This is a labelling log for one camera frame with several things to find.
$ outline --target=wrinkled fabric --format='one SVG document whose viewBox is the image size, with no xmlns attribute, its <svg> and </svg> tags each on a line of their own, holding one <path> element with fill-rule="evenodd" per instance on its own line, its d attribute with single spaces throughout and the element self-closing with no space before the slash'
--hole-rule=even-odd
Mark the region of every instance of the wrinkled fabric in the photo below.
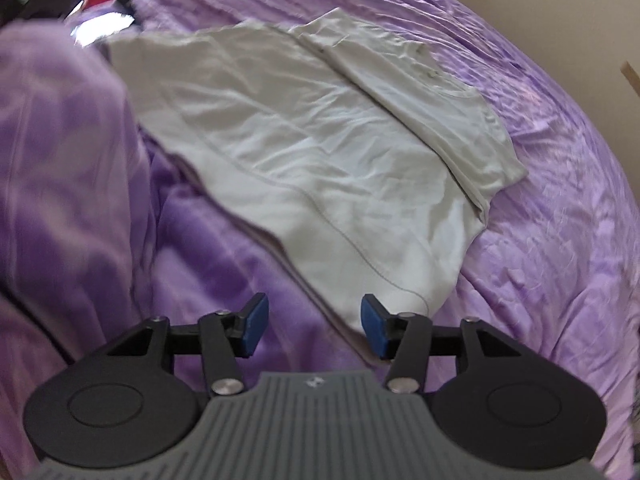
<svg viewBox="0 0 640 480">
<path fill-rule="evenodd" d="M 504 121 L 529 176 L 494 197 L 489 225 L 468 250 L 456 289 L 434 321 L 456 325 L 462 316 L 481 317 L 590 384 L 604 399 L 608 415 L 594 464 L 612 479 L 631 478 L 628 418 L 638 364 L 640 214 L 619 163 L 558 85 L 455 0 L 135 4 L 148 30 L 176 31 L 231 25 L 251 17 L 302 24 L 341 7 L 409 40 L 427 43 L 447 72 L 478 88 Z M 92 9 L 81 19 L 107 10 L 111 9 Z M 277 261 L 233 218 L 190 186 L 151 141 L 144 139 L 146 154 L 141 152 L 141 137 L 126 102 L 120 100 L 122 87 L 94 54 L 79 52 L 62 33 L 59 43 L 54 42 L 50 28 L 14 27 L 11 34 L 12 28 L 0 32 L 0 240 L 14 240 L 19 234 L 21 247 L 32 244 L 42 250 L 38 258 L 26 250 L 31 254 L 27 266 L 14 261 L 15 250 L 6 252 L 3 247 L 2 278 L 17 289 L 15 293 L 34 301 L 32 308 L 70 351 L 87 352 L 148 314 L 168 315 L 174 323 L 193 322 L 211 310 L 238 309 L 253 292 L 263 290 L 270 295 L 271 320 L 256 356 L 242 363 L 250 381 L 261 370 L 364 366 Z M 29 31 L 29 36 L 16 35 L 18 31 Z M 12 68 L 16 63 L 20 70 Z M 74 99 L 65 98 L 80 81 L 83 91 Z M 34 107 L 22 106 L 38 92 L 47 98 Z M 87 186 L 82 172 L 65 170 L 71 176 L 60 186 L 60 200 L 30 206 L 49 193 L 44 184 L 37 184 L 39 192 L 28 192 L 18 201 L 24 214 L 10 221 L 18 217 L 7 215 L 8 197 L 15 199 L 18 194 L 12 189 L 22 189 L 13 188 L 12 176 L 20 174 L 15 173 L 15 161 L 27 164 L 26 169 L 33 164 L 30 160 L 45 164 L 47 153 L 52 153 L 47 146 L 54 141 L 64 144 L 65 132 L 71 135 L 70 126 L 78 124 L 103 142 L 111 136 L 112 144 L 104 144 L 108 150 L 94 155 L 97 165 L 103 157 L 111 160 L 113 171 L 100 173 L 100 182 L 92 184 L 95 192 L 86 196 L 79 190 Z M 60 173 L 71 163 L 87 164 L 78 150 L 61 152 L 53 160 L 47 172 Z M 26 169 L 23 175 L 29 180 Z M 140 177 L 140 171 L 148 171 L 148 176 Z M 84 195 L 110 220 L 98 218 L 94 224 L 95 216 L 77 203 Z M 27 213 L 30 207 L 33 214 Z M 84 211 L 86 220 L 69 221 L 73 215 L 66 208 Z M 72 258 L 74 265 L 67 266 L 61 255 L 76 251 L 87 256 Z M 135 295 L 124 294 L 128 285 Z M 0 304 L 2 337 L 12 335 L 12 349 L 4 341 L 0 346 L 0 452 L 18 478 L 35 464 L 19 414 L 33 387 L 59 370 L 62 362 L 14 310 Z M 180 376 L 197 384 L 196 360 L 178 364 Z M 453 373 L 450 360 L 435 358 L 429 386 L 439 386 Z"/>
<path fill-rule="evenodd" d="M 354 333 L 364 294 L 435 314 L 490 200 L 526 174 L 479 92 L 423 47 L 340 9 L 109 42 L 145 130 Z"/>
</svg>

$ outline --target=round black disc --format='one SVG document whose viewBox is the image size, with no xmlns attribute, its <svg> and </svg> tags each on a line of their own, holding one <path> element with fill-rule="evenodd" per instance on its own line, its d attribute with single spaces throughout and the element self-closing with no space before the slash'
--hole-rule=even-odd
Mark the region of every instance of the round black disc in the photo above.
<svg viewBox="0 0 640 480">
<path fill-rule="evenodd" d="M 606 424 L 597 394 L 541 358 L 491 358 L 431 399 L 442 431 L 504 467 L 548 469 L 591 458 Z"/>
<path fill-rule="evenodd" d="M 194 426 L 191 389 L 135 358 L 76 364 L 41 386 L 24 410 L 24 427 L 40 456 L 84 468 L 147 460 Z"/>
</svg>

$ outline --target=gray ribbed plate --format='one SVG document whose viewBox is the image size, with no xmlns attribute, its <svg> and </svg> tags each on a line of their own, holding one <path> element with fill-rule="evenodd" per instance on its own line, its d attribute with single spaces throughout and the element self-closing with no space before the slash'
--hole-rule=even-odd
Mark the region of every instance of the gray ribbed plate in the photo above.
<svg viewBox="0 0 640 480">
<path fill-rule="evenodd" d="M 586 460 L 540 472 L 482 462 L 443 436 L 424 401 L 368 371 L 263 374 L 217 397 L 178 446 L 114 470 L 45 460 L 30 480 L 603 480 Z"/>
</svg>

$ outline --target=purple blanket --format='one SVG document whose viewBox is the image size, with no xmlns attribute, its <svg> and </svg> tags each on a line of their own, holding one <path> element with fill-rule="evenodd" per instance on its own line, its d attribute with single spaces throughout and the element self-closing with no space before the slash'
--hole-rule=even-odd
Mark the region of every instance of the purple blanket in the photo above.
<svg viewBox="0 0 640 480">
<path fill-rule="evenodd" d="M 481 317 L 589 383 L 608 412 L 594 464 L 631 477 L 640 214 L 606 143 L 557 84 L 455 0 L 135 3 L 149 30 L 248 17 L 305 23 L 341 7 L 427 43 L 476 86 L 529 176 L 492 201 L 488 229 L 434 321 Z M 140 134 L 122 83 L 67 34 L 45 23 L 0 33 L 0 266 L 11 290 L 76 357 L 146 316 L 194 322 L 264 291 L 270 328 L 242 363 L 250 381 L 262 370 L 366 366 L 269 253 Z M 63 362 L 1 300 L 0 328 L 0 452 L 20 478 L 36 463 L 21 430 L 24 403 Z M 198 362 L 178 364 L 198 386 Z M 430 387 L 453 373 L 436 360 Z"/>
</svg>

